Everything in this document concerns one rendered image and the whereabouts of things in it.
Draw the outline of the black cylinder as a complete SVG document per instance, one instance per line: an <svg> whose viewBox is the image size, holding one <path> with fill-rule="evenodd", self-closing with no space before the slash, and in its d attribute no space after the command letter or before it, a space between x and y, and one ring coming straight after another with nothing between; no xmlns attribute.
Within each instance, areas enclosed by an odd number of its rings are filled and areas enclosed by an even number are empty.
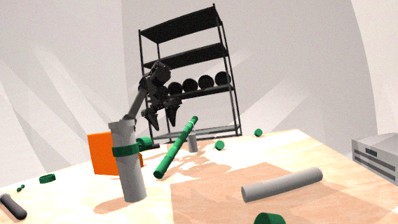
<svg viewBox="0 0 398 224"><path fill-rule="evenodd" d="M154 148L160 148L160 144L159 144L159 143L153 144L152 147L151 147L151 149L154 149ZM151 150L151 149L150 149L150 150Z"/></svg>

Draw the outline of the green band with end cup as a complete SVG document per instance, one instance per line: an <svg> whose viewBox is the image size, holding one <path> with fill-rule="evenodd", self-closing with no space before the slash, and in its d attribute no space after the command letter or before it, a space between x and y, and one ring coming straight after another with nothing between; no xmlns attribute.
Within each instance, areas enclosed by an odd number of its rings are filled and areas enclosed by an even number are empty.
<svg viewBox="0 0 398 224"><path fill-rule="evenodd" d="M128 146L111 147L114 157L123 157L137 154L138 152L148 151L152 147L152 140L149 137L136 138L136 144Z"/></svg>

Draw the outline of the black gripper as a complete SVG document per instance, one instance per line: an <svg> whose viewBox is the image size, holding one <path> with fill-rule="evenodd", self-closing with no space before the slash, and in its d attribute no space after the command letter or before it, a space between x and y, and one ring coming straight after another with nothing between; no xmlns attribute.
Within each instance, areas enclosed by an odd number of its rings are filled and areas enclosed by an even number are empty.
<svg viewBox="0 0 398 224"><path fill-rule="evenodd" d="M179 105L182 104L179 97L170 97L165 99L165 93L166 91L163 91L162 88L149 91L147 97L151 98L152 104L150 105L150 108L145 108L141 112L142 117L146 118L157 131L159 130L157 120L158 114L156 114L157 111L166 108L165 111L170 124L172 127L175 127L176 112L180 107Z"/></svg>

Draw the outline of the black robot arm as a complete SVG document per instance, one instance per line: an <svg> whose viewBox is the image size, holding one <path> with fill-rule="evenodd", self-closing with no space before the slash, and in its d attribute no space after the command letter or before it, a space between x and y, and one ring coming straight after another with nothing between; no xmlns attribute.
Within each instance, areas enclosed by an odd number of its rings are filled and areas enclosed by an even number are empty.
<svg viewBox="0 0 398 224"><path fill-rule="evenodd" d="M145 96L151 90L155 90L157 88L163 88L162 86L169 81L171 78L171 69L161 62L155 62L150 72L144 73L142 79L139 82L138 94L131 105L131 108L128 114L124 115L122 120L135 120L135 125L137 124L137 112L144 101ZM149 77L148 77L149 76ZM146 78L147 77L147 78ZM134 125L134 131L136 131L136 127Z"/></svg>

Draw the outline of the grey metal post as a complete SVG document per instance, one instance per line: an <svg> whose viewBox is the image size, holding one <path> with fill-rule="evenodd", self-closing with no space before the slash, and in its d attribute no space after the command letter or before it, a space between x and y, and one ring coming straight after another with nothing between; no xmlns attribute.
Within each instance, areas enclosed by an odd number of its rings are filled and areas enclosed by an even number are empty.
<svg viewBox="0 0 398 224"><path fill-rule="evenodd" d="M136 144L135 120L122 120L108 123L113 147ZM146 188L141 171L139 153L116 157L116 165L125 201L134 203L146 198Z"/></svg>

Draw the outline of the white cylinder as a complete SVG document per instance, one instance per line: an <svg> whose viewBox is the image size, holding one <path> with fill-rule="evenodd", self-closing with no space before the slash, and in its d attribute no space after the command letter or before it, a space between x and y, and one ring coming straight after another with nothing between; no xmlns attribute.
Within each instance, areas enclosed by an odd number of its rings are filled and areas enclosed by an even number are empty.
<svg viewBox="0 0 398 224"><path fill-rule="evenodd" d="M321 181L323 173L317 166L286 176L241 187L244 203L279 195Z"/></svg>

